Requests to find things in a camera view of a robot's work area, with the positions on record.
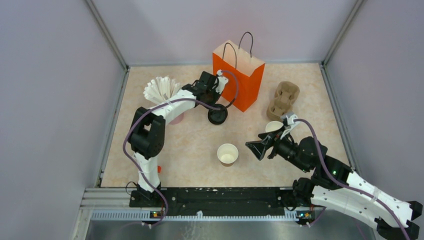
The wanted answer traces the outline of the brown paper coffee cup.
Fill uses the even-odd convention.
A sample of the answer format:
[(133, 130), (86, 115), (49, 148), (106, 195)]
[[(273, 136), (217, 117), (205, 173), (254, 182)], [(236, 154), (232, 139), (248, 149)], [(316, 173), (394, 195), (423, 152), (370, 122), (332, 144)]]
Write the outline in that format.
[(217, 157), (224, 167), (230, 167), (239, 157), (238, 148), (231, 143), (224, 143), (217, 149)]

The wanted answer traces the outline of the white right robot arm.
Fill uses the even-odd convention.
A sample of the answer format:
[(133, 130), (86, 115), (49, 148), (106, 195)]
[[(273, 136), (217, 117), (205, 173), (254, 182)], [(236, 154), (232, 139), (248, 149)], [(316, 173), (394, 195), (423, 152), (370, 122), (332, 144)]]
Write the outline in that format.
[(280, 131), (260, 133), (259, 140), (248, 141), (258, 160), (280, 156), (309, 178), (293, 182), (293, 200), (299, 206), (321, 206), (352, 217), (386, 240), (416, 240), (420, 227), (413, 221), (420, 217), (423, 205), (418, 201), (402, 201), (363, 179), (345, 163), (327, 155), (327, 148), (312, 136), (294, 142), (291, 135)]

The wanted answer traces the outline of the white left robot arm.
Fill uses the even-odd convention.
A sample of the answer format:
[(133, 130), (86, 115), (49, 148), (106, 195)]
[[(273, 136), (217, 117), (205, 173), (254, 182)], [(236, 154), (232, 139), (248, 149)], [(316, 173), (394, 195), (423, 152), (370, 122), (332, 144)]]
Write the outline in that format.
[(139, 107), (124, 139), (124, 154), (139, 173), (138, 188), (141, 200), (149, 207), (160, 202), (156, 189), (161, 184), (158, 174), (158, 155), (165, 145), (166, 126), (198, 105), (221, 110), (216, 102), (229, 82), (221, 70), (217, 74), (203, 71), (192, 84), (182, 86), (173, 96), (151, 108)]

